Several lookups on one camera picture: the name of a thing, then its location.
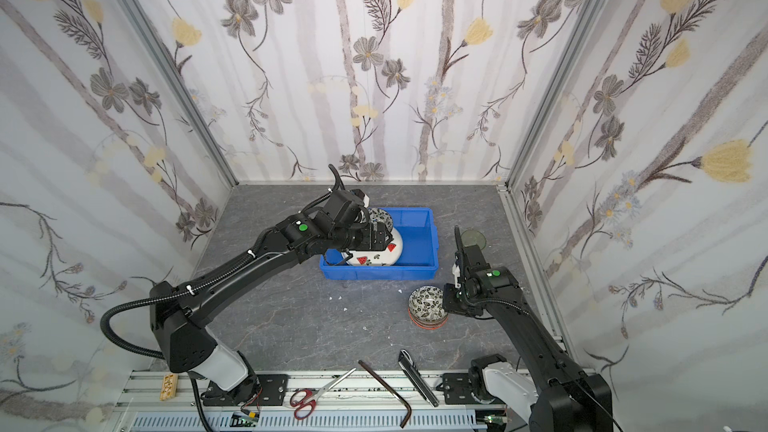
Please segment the black speckled bowl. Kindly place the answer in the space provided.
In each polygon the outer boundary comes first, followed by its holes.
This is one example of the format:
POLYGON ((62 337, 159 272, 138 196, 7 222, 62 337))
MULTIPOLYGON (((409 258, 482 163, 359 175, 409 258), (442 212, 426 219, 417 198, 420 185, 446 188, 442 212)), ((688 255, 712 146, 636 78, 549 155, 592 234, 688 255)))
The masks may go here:
POLYGON ((443 308, 443 298, 443 290, 439 287, 419 287, 409 297, 409 312, 422 320, 436 321, 447 316, 443 308))
POLYGON ((372 223, 383 224, 388 232, 391 232, 394 228, 394 222, 391 215, 381 208, 370 208, 369 218, 372 223))

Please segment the white watermelon plate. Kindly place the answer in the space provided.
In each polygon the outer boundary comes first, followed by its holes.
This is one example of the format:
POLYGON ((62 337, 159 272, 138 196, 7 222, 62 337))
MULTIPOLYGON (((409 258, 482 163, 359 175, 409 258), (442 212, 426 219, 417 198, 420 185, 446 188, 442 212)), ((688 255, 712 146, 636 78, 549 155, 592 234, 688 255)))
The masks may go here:
POLYGON ((392 266, 401 257, 404 242, 396 228, 392 229, 392 241, 383 251, 351 251, 345 252, 345 263, 351 266, 392 266))

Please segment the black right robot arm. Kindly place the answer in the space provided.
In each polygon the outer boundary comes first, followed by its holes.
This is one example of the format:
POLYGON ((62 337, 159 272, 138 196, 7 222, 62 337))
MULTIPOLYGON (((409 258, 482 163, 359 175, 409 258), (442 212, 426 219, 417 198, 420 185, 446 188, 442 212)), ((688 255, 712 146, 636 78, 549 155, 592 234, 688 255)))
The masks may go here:
POLYGON ((473 398, 499 400, 531 431, 615 431, 613 394, 556 342, 531 309, 514 275, 492 266, 477 245, 457 244, 454 282, 443 291, 449 314, 495 320, 528 370, 520 374, 499 354, 475 359, 468 374, 473 398))

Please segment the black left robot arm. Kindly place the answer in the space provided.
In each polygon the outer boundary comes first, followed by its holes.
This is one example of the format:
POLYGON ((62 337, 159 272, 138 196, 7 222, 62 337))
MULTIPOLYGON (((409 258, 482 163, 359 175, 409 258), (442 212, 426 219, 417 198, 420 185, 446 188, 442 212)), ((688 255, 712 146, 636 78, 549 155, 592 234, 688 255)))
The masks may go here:
POLYGON ((250 248, 224 265, 177 286, 161 282, 148 298, 109 309, 100 329, 123 350, 162 359, 174 373, 190 372, 231 392, 255 381, 256 374, 240 353, 209 331, 216 316, 266 280, 315 256, 330 250, 383 252, 392 240, 392 226, 375 216, 361 190, 331 190, 263 230, 250 248), (115 316, 140 308, 150 312, 155 350, 127 341, 111 324, 115 316))

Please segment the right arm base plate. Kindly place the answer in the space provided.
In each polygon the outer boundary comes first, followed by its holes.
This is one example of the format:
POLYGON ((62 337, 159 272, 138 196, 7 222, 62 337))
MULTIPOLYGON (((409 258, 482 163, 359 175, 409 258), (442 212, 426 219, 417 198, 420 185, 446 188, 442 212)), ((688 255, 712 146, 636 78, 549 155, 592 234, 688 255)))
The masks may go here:
POLYGON ((444 373, 435 389, 447 405, 514 405, 529 398, 524 388, 494 371, 489 377, 472 371, 444 373))

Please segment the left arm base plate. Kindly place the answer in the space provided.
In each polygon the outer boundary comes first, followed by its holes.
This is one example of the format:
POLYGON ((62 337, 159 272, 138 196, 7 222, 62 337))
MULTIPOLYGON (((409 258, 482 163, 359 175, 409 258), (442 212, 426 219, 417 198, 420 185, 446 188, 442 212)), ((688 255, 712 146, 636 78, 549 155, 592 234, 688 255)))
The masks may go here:
POLYGON ((248 377, 232 391, 224 391, 213 381, 202 392, 205 406, 282 406, 288 389, 288 374, 258 373, 248 377))

